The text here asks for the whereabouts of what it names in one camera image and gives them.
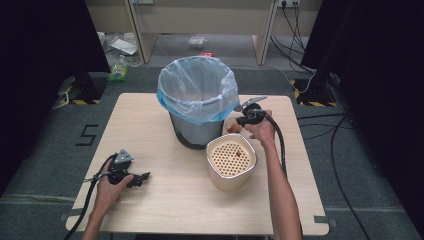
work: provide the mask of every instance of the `person's left hand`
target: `person's left hand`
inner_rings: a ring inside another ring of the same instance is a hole
[[[112,160],[113,159],[110,159],[106,163],[105,167],[103,168],[103,171],[107,171]],[[129,174],[125,176],[121,182],[116,185],[113,185],[109,182],[107,176],[101,177],[97,184],[97,196],[96,201],[94,203],[93,211],[100,211],[101,213],[105,214],[115,202],[120,201],[119,194],[126,187],[126,185],[131,182],[133,178],[134,175]]]

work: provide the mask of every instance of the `wooden table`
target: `wooden table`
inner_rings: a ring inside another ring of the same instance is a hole
[[[254,96],[241,95],[244,102]],[[260,102],[272,109],[286,146],[288,178],[300,211],[305,235],[325,235],[327,223],[308,155],[292,103],[285,96],[269,96]],[[233,112],[229,117],[239,115]],[[91,178],[111,154],[120,149],[134,156],[129,172],[151,172],[141,186],[125,189],[121,204],[106,215],[101,231],[163,234],[272,235],[265,155],[257,140],[249,140],[258,164],[247,183],[237,191],[217,189],[208,175],[205,150],[184,147],[176,138],[168,112],[155,94],[122,94],[109,119],[86,178]],[[73,209],[84,205],[90,183],[83,183]],[[77,231],[83,231],[94,204]],[[71,229],[78,216],[70,216]]]

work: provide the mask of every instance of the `beige basket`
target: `beige basket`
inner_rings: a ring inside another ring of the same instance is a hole
[[[249,178],[258,158],[250,143],[240,134],[227,134],[206,146],[209,177],[223,191],[239,189]]]

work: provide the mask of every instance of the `perforated lid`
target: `perforated lid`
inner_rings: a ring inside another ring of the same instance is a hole
[[[238,176],[256,164],[256,154],[250,144],[236,134],[229,137],[217,139],[208,148],[208,160],[222,177]]]

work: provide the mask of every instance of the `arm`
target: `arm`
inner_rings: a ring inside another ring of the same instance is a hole
[[[106,171],[109,167],[110,160],[104,167]],[[113,206],[115,202],[119,202],[119,194],[125,188],[125,186],[131,182],[133,175],[128,175],[122,181],[116,185],[109,183],[107,176],[100,178],[97,184],[97,196],[94,202],[93,211],[91,212],[87,227],[85,228],[82,240],[92,240],[99,237],[100,227],[106,212]]]
[[[299,210],[290,183],[280,165],[274,127],[264,119],[258,125],[246,124],[245,129],[252,133],[250,138],[260,141],[265,151],[274,239],[302,239]]]

